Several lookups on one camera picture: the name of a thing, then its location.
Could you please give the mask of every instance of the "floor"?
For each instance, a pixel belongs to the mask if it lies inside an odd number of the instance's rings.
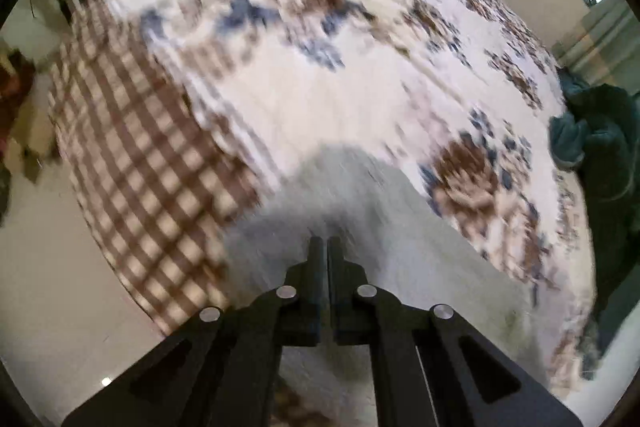
[[[58,425],[162,337],[98,251],[62,166],[37,186],[14,178],[0,245],[0,357],[36,414]],[[639,337],[636,307],[596,380],[566,399],[584,427],[600,425],[632,380]]]

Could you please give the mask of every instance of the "plaid blanket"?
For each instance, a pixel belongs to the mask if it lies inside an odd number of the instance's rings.
[[[135,23],[89,0],[73,30],[50,70],[60,152],[108,263],[170,333],[203,306],[226,305],[224,262],[205,252],[257,202],[255,177],[198,126]]]

